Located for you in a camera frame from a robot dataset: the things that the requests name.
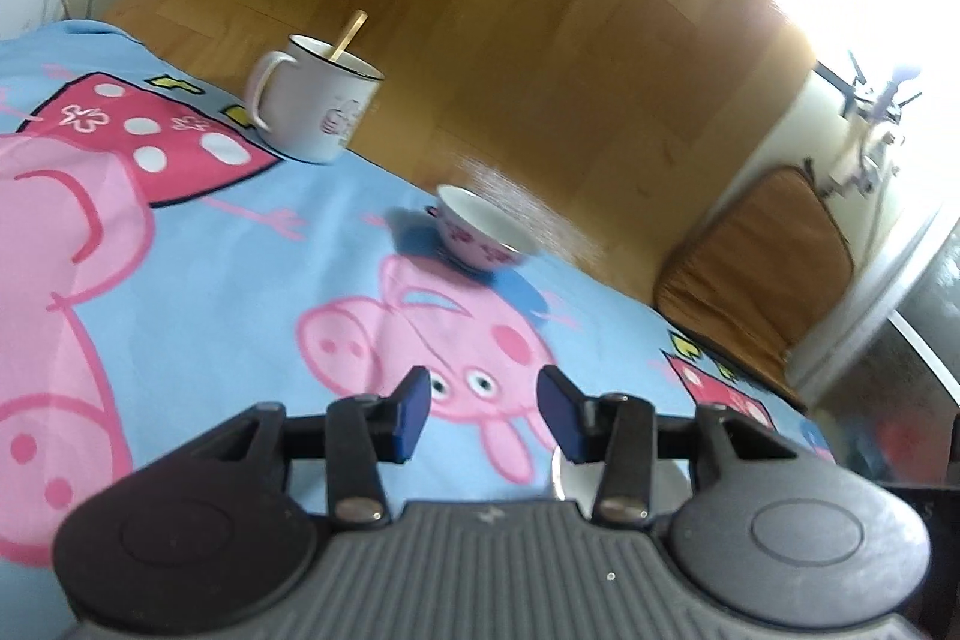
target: tan seat cushion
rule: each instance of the tan seat cushion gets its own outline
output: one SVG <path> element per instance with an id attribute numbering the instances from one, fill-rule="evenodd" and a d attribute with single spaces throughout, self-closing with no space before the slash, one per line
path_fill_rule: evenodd
<path id="1" fill-rule="evenodd" d="M 788 351 L 843 296 L 847 243 L 808 177 L 760 177 L 661 269 L 654 305 L 803 410 L 784 378 Z"/>

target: metal screw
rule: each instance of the metal screw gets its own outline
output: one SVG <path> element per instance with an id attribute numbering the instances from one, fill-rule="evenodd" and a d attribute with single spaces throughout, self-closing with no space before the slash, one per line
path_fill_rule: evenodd
<path id="1" fill-rule="evenodd" d="M 607 497 L 601 501 L 598 509 L 613 524 L 636 524 L 650 514 L 646 504 L 630 497 Z"/>
<path id="2" fill-rule="evenodd" d="M 373 524 L 383 518 L 383 506 L 376 499 L 347 497 L 338 501 L 333 513 L 348 524 Z"/>

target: pig eye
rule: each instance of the pig eye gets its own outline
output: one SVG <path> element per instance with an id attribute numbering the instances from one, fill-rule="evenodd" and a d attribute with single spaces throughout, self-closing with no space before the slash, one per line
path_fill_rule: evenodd
<path id="1" fill-rule="evenodd" d="M 478 369 L 467 370 L 467 385 L 470 386 L 473 393 L 482 399 L 493 398 L 499 390 L 496 386 L 496 380 Z"/>
<path id="2" fill-rule="evenodd" d="M 430 370 L 430 397 L 442 402 L 450 396 L 450 386 L 446 384 L 446 381 L 434 372 Z"/>

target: mug handle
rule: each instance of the mug handle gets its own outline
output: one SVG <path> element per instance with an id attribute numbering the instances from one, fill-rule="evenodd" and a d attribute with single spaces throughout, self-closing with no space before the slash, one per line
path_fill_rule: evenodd
<path id="1" fill-rule="evenodd" d="M 253 67 L 253 71 L 247 78 L 247 87 L 244 90 L 244 104 L 247 105 L 247 114 L 250 115 L 250 119 L 255 124 L 267 132 L 271 129 L 260 116 L 260 97 L 263 95 L 263 89 L 267 87 L 267 80 L 270 79 L 270 75 L 281 63 L 292 63 L 296 66 L 296 58 L 286 52 L 280 52 L 278 49 L 264 54 L 256 62 L 256 66 Z"/>

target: pink floral teacup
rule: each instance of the pink floral teacup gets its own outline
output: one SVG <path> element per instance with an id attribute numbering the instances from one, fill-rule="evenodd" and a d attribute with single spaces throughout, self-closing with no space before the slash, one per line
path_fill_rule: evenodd
<path id="1" fill-rule="evenodd" d="M 518 220 L 473 191 L 442 185 L 437 199 L 440 238 L 465 266 L 488 272 L 538 252 L 536 239 Z"/>

